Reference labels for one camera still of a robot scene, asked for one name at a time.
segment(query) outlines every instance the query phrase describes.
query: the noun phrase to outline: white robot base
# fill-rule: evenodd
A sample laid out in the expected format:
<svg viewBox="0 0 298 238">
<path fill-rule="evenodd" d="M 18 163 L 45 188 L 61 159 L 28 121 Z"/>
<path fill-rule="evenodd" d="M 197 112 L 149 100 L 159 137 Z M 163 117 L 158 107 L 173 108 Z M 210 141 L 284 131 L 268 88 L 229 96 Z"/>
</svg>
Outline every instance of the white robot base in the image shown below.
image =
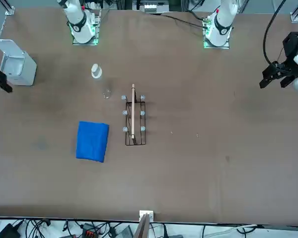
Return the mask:
<svg viewBox="0 0 298 238">
<path fill-rule="evenodd" d="M 229 37 L 230 37 L 230 33 L 232 31 L 232 27 L 231 27 L 231 29 L 224 36 L 221 36 L 222 38 L 225 38 L 225 40 L 226 40 L 226 42 L 224 43 L 224 45 L 222 45 L 222 46 L 215 46 L 209 40 L 209 36 L 211 34 L 211 31 L 214 28 L 214 17 L 215 17 L 215 14 L 213 13 L 212 15 L 208 16 L 203 21 L 203 26 L 206 26 L 207 27 L 207 29 L 203 29 L 203 47 L 206 48 L 206 49 L 209 49 L 209 48 L 229 49 Z"/>
<path fill-rule="evenodd" d="M 96 15 L 95 13 L 90 13 L 86 10 L 86 14 L 90 15 L 88 19 L 90 19 L 90 23 L 86 23 L 84 26 L 88 28 L 88 31 L 91 32 L 92 37 L 86 43 L 80 43 L 75 39 L 75 31 L 70 27 L 72 36 L 73 36 L 73 45 L 74 46 L 97 46 L 99 43 L 99 28 L 100 28 L 100 19 L 101 19 L 101 10 L 99 10 L 99 14 Z"/>
</svg>

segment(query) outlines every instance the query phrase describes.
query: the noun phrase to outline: floor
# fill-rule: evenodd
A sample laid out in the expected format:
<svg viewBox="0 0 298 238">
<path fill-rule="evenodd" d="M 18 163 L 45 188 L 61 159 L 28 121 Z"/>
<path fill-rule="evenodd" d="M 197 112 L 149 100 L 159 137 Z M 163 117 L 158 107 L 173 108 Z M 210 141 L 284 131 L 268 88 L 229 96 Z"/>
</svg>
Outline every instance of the floor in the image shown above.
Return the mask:
<svg viewBox="0 0 298 238">
<path fill-rule="evenodd" d="M 0 220 L 0 231 L 8 224 L 13 224 L 16 220 Z M 18 232 L 21 234 L 21 238 L 25 238 L 25 227 L 26 222 L 24 222 Z M 64 221 L 52 221 L 51 225 L 49 227 L 43 227 L 40 229 L 42 234 L 46 238 L 61 238 L 61 237 L 68 237 L 69 233 L 68 231 L 62 231 L 64 227 L 65 222 Z M 101 223 L 94 222 L 94 225 L 97 226 Z M 137 224 L 133 223 L 122 223 L 116 228 L 117 234 L 119 234 L 126 226 L 130 226 L 131 231 L 133 234 L 135 234 L 135 231 L 137 229 Z M 149 231 L 148 238 L 159 238 L 163 236 L 163 226 L 162 224 L 152 224 L 152 227 L 154 228 L 154 233 L 152 232 L 152 229 Z M 31 232 L 33 226 L 29 224 L 28 227 L 28 234 Z M 200 225 L 175 225 L 175 224 L 166 224 L 167 233 L 169 236 L 174 235 L 182 235 L 183 238 L 201 238 L 202 236 L 202 230 L 203 226 Z M 72 235 L 79 236 L 81 234 L 80 227 L 74 223 L 69 222 L 69 229 Z M 205 228 L 205 235 L 204 237 L 208 237 L 208 234 L 213 234 L 217 232 L 223 232 L 228 230 L 227 227 L 211 227 L 207 226 Z M 221 235 L 219 236 L 221 238 L 243 238 L 244 235 L 239 234 L 237 231 L 232 231 L 229 234 Z M 279 237 L 279 238 L 298 238 L 298 232 L 297 231 L 282 231 L 282 230 L 270 230 L 270 229 L 256 229 L 254 232 L 247 234 L 246 237 L 248 238 L 272 238 L 272 237 Z"/>
</svg>

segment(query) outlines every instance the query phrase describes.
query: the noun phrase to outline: metal rack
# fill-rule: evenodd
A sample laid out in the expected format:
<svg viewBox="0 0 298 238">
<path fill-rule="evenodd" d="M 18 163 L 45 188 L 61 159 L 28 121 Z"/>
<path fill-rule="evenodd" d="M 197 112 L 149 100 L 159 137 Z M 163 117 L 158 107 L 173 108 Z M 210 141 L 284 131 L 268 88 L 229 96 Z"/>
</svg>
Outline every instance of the metal rack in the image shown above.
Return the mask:
<svg viewBox="0 0 298 238">
<path fill-rule="evenodd" d="M 123 131 L 125 132 L 125 144 L 126 146 L 133 145 L 146 145 L 147 143 L 147 130 L 146 130 L 146 103 L 144 102 L 145 96 L 140 95 L 137 99 L 135 85 L 132 85 L 132 101 L 128 101 L 126 95 L 122 96 L 122 100 L 125 100 L 125 110 L 123 115 L 125 116 L 125 126 Z M 135 107 L 139 105 L 139 132 L 135 131 Z"/>
</svg>

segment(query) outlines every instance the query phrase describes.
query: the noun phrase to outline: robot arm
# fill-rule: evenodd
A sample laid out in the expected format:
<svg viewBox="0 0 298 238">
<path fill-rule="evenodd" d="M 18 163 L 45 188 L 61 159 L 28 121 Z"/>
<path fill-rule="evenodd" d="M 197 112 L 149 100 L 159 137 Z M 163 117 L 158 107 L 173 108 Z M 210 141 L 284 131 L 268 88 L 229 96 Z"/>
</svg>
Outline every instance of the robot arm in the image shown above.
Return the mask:
<svg viewBox="0 0 298 238">
<path fill-rule="evenodd" d="M 69 20 L 72 35 L 77 42 L 87 43 L 93 36 L 93 26 L 95 26 L 95 14 L 87 9 L 82 10 L 79 0 L 57 0 L 63 8 L 64 13 Z"/>
<path fill-rule="evenodd" d="M 259 83 L 260 88 L 265 88 L 275 79 L 282 79 L 281 87 L 285 88 L 293 83 L 298 89 L 298 32 L 291 32 L 283 40 L 286 60 L 282 63 L 272 62 L 263 71 L 263 80 Z"/>
<path fill-rule="evenodd" d="M 236 0 L 222 0 L 219 8 L 212 13 L 212 25 L 206 35 L 212 45 L 220 47 L 227 42 L 237 11 Z"/>
</svg>

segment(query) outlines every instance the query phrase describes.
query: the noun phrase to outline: wooden board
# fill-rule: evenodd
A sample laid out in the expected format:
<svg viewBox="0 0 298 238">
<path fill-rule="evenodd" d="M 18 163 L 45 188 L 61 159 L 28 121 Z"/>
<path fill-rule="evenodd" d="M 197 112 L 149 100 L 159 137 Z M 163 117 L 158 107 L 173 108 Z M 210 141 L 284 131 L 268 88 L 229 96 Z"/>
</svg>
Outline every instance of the wooden board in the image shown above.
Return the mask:
<svg viewBox="0 0 298 238">
<path fill-rule="evenodd" d="M 32 87 L 0 90 L 0 215 L 137 220 L 153 210 L 157 221 L 298 225 L 298 91 L 258 85 L 270 18 L 238 15 L 231 49 L 212 50 L 200 29 L 110 11 L 99 46 L 77 47 L 61 9 L 17 9 L 2 38 L 38 68 Z M 276 18 L 271 60 L 292 30 L 288 15 Z M 108 100 L 94 63 L 112 83 Z M 122 132 L 132 83 L 146 95 L 141 147 Z M 110 125 L 105 163 L 75 158 L 80 120 Z"/>
</svg>

